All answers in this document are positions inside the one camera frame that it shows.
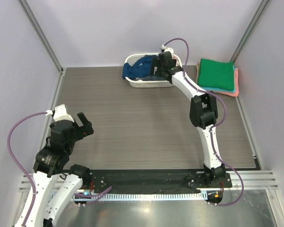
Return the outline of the dark blue t shirt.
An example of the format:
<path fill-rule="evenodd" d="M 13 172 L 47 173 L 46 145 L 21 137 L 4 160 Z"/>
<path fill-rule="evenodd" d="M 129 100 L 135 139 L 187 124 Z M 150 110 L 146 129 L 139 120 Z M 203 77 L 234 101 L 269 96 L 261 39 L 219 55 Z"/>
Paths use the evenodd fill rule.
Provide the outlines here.
<path fill-rule="evenodd" d="M 122 79 L 141 79 L 142 81 L 163 80 L 159 77 L 150 75 L 151 61 L 154 56 L 155 55 L 145 55 L 137 60 L 132 66 L 129 63 L 125 63 L 123 66 Z"/>

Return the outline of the white plastic laundry basket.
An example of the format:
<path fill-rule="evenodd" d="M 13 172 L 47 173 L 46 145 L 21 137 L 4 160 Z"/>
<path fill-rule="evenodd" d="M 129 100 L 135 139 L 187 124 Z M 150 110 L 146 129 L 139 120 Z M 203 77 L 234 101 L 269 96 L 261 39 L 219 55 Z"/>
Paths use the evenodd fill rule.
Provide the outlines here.
<path fill-rule="evenodd" d="M 140 58 L 144 57 L 145 55 L 158 55 L 158 53 L 138 53 L 138 54 L 131 54 L 129 55 L 124 63 L 129 63 L 132 66 L 136 63 Z M 156 87 L 172 87 L 173 85 L 169 83 L 167 80 L 132 80 L 125 77 L 125 80 L 129 82 L 132 87 L 135 88 L 156 88 Z"/>

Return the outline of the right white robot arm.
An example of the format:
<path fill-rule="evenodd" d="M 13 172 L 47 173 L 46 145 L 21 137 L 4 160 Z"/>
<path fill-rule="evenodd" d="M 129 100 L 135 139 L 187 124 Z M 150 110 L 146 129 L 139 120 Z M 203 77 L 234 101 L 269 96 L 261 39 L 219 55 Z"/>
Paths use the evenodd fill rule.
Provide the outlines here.
<path fill-rule="evenodd" d="M 204 182 L 209 187 L 215 187 L 226 176 L 216 138 L 216 95 L 200 88 L 177 65 L 177 60 L 170 51 L 160 52 L 152 58 L 150 74 L 176 86 L 190 100 L 190 122 L 199 132 L 204 152 Z"/>

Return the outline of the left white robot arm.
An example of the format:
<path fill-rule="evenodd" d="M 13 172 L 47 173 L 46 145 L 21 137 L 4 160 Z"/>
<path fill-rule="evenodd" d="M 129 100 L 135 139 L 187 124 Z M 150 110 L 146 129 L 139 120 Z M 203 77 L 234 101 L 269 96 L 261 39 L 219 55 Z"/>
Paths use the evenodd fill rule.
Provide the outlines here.
<path fill-rule="evenodd" d="M 50 135 L 45 139 L 44 147 L 36 154 L 33 175 L 24 171 L 31 189 L 22 213 L 16 222 L 17 227 L 53 227 L 56 225 L 68 201 L 78 189 L 90 186 L 90 169 L 74 164 L 70 167 L 62 187 L 51 201 L 50 196 L 56 182 L 69 161 L 77 141 L 92 135 L 92 123 L 84 113 L 77 116 L 82 122 L 79 126 L 67 115 L 57 118 L 57 111 L 52 113 L 54 122 L 50 124 Z"/>

